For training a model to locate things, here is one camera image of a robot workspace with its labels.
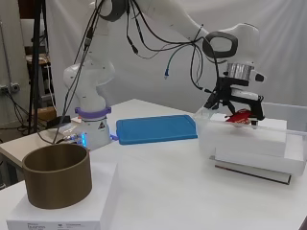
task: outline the clear plastic box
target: clear plastic box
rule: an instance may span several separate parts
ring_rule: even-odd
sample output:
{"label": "clear plastic box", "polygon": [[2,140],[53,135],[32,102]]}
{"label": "clear plastic box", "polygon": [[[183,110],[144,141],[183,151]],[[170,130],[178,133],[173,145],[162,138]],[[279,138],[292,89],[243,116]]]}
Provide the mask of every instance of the clear plastic box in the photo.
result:
{"label": "clear plastic box", "polygon": [[227,107],[201,108],[194,116],[200,150],[208,158],[269,171],[303,175],[307,159],[307,107],[263,103],[257,128],[220,121]]}

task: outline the white curtain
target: white curtain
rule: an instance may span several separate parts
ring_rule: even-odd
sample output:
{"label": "white curtain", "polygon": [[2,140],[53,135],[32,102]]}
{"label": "white curtain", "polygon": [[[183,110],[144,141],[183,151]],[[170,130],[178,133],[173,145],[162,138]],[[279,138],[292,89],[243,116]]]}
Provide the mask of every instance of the white curtain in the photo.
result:
{"label": "white curtain", "polygon": [[[268,77],[265,83],[254,83],[248,90],[265,96],[266,102],[307,105],[307,4],[306,0],[181,0],[192,18],[208,31],[232,27],[239,22],[255,25],[261,32],[261,48],[257,70]],[[58,111],[62,110],[67,89],[62,72],[73,63],[80,44],[88,1],[47,1],[50,55]],[[109,104],[129,99],[195,112],[207,95],[190,81],[192,48],[180,51],[164,80],[164,72],[172,52],[162,52],[151,60],[137,57],[126,39],[126,21],[123,16],[110,24],[110,59],[116,69],[115,80],[99,88]],[[153,30],[168,39],[184,39],[180,34],[152,22]],[[146,42],[155,48],[158,42],[144,28]],[[134,25],[130,24],[130,37],[139,53],[150,56],[139,41]],[[214,66],[204,65],[201,85],[211,87],[215,82]],[[78,105],[75,100],[70,114]]]}

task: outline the red object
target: red object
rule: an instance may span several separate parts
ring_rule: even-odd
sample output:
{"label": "red object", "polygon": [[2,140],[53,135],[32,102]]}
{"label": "red object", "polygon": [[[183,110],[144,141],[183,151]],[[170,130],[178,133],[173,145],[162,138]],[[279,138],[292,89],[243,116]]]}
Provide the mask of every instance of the red object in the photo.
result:
{"label": "red object", "polygon": [[247,109],[241,109],[232,116],[229,117],[227,122],[230,123],[240,123],[240,124],[250,124],[249,117],[251,115],[251,112]]}

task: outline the tripod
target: tripod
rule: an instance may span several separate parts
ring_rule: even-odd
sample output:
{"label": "tripod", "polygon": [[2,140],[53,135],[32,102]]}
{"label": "tripod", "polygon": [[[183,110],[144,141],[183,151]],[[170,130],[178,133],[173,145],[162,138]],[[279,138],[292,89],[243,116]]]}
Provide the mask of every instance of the tripod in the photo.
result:
{"label": "tripod", "polygon": [[46,43],[48,47],[48,33],[47,33],[47,19],[46,19],[46,1],[35,0],[35,27],[33,36],[33,59],[32,71],[30,76],[30,103],[29,103],[29,117],[28,117],[28,134],[31,134],[32,129],[32,107],[34,107],[34,133],[37,132],[38,123],[38,68],[39,68],[39,45],[40,45],[40,16],[43,15]]}

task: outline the blue plastic tray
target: blue plastic tray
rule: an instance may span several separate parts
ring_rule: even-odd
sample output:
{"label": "blue plastic tray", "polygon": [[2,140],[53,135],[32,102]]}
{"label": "blue plastic tray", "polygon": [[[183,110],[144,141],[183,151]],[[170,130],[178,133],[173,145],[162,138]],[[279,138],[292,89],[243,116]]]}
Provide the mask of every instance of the blue plastic tray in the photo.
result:
{"label": "blue plastic tray", "polygon": [[188,115],[119,120],[116,127],[121,145],[198,138],[195,122]]}

